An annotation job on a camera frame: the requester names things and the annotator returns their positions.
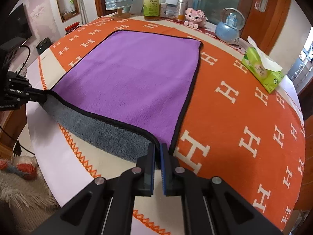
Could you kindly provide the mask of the purple and grey towel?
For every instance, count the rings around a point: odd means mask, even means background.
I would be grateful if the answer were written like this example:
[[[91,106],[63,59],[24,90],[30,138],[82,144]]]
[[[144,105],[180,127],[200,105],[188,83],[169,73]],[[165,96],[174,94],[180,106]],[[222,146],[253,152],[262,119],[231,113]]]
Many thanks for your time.
[[[200,69],[201,41],[117,30],[46,91],[43,109],[78,138],[134,162],[174,153]]]

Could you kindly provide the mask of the black television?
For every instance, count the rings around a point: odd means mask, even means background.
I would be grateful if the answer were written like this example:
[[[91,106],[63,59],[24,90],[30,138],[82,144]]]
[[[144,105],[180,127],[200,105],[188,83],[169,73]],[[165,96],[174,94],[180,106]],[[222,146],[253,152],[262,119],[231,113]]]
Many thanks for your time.
[[[23,39],[24,42],[32,37],[23,3],[12,11],[1,28],[1,45],[17,37]]]

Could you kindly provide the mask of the orange H-pattern blanket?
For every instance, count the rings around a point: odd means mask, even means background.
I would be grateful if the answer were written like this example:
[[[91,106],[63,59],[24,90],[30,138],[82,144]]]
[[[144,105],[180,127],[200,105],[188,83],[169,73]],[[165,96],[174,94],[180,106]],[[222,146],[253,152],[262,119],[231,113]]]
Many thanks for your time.
[[[56,41],[38,58],[44,91],[117,30],[160,33],[202,42],[200,69],[172,154],[199,177],[221,177],[280,230],[291,217],[303,177],[306,137],[288,78],[268,93],[241,63],[242,54],[207,35],[141,16],[100,18]],[[135,166],[78,138],[36,103],[27,105],[32,145],[59,205],[97,177]]]

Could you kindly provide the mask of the beige fringed knit throw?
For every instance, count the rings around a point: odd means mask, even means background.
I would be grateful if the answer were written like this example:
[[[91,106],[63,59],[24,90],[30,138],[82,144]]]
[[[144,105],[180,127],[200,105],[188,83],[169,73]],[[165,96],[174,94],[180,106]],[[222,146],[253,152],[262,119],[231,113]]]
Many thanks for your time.
[[[1,159],[1,234],[31,234],[59,208],[35,157]]]

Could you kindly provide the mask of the green tissue pack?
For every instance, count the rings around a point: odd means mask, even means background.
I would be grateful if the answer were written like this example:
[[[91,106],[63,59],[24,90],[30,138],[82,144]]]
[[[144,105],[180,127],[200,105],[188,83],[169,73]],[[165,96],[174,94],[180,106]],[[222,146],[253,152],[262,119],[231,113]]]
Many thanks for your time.
[[[256,42],[248,36],[247,48],[242,64],[263,85],[268,93],[272,93],[283,78],[282,67],[259,49]]]

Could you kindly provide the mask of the glass bottle green label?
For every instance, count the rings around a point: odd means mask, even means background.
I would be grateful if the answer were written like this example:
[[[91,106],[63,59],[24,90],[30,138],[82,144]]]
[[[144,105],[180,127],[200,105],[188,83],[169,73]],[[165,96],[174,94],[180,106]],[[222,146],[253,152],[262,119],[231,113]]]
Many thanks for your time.
[[[143,16],[147,21],[160,18],[161,0],[143,0]]]

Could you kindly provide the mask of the silver metal can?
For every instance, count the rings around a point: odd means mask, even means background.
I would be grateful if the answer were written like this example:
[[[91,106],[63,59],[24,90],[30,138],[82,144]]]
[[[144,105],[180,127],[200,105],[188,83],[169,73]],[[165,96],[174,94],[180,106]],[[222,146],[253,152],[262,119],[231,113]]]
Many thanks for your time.
[[[178,21],[183,21],[185,19],[185,10],[188,8],[188,1],[178,0],[176,5],[175,18]]]

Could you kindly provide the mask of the pink plush toy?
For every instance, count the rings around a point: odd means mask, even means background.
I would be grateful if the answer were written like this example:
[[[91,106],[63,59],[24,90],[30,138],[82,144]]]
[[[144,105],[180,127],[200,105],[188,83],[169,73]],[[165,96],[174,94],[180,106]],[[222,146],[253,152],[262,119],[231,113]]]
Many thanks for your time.
[[[183,23],[185,26],[192,29],[204,28],[206,21],[207,17],[203,11],[194,10],[191,7],[185,10],[185,22]]]

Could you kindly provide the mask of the blue snow globe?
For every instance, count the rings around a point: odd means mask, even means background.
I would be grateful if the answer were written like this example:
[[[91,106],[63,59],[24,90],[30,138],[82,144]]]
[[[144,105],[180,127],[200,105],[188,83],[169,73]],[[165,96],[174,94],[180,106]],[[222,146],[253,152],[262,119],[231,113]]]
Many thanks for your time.
[[[215,35],[227,44],[236,45],[245,23],[242,12],[231,7],[225,8],[221,12],[221,21],[215,28]]]

